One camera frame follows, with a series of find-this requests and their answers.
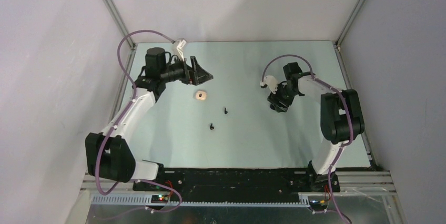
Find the beige earbud charging case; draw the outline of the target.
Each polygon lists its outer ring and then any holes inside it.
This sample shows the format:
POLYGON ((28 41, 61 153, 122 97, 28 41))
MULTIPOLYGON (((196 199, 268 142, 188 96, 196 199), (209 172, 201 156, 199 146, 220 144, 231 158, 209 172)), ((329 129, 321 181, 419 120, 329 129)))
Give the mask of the beige earbud charging case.
POLYGON ((199 90, 195 93, 195 98, 197 100, 201 100, 204 101, 207 99, 207 92, 203 91, 203 90, 199 90))

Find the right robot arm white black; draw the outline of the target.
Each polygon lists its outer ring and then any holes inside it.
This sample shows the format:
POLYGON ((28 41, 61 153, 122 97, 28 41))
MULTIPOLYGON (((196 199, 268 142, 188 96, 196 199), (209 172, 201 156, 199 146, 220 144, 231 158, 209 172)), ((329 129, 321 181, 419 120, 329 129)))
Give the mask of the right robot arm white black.
POLYGON ((263 75, 260 86, 270 90, 267 101, 278 113, 285 113, 297 96, 308 96, 320 105, 323 141, 308 165, 310 174, 306 176, 307 187, 320 191, 327 184, 326 176, 335 171, 344 148, 364 132, 359 96, 354 89, 335 88, 314 73, 303 72, 296 62, 288 63, 283 71, 284 81, 263 75))

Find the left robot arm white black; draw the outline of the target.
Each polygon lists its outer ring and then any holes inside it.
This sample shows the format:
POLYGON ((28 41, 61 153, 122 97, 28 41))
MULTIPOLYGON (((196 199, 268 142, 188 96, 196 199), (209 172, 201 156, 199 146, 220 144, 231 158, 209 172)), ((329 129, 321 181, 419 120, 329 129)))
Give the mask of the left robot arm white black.
POLYGON ((132 95, 111 122, 99 133, 89 133, 85 139, 89 175, 117 182, 146 180, 152 190, 161 190, 166 176, 159 172, 160 164, 138 160, 130 149, 130 141, 143 116, 156 104, 167 83, 180 81, 198 86, 213 79, 196 57, 190 63, 160 47, 146 51, 145 65, 132 83, 132 95))

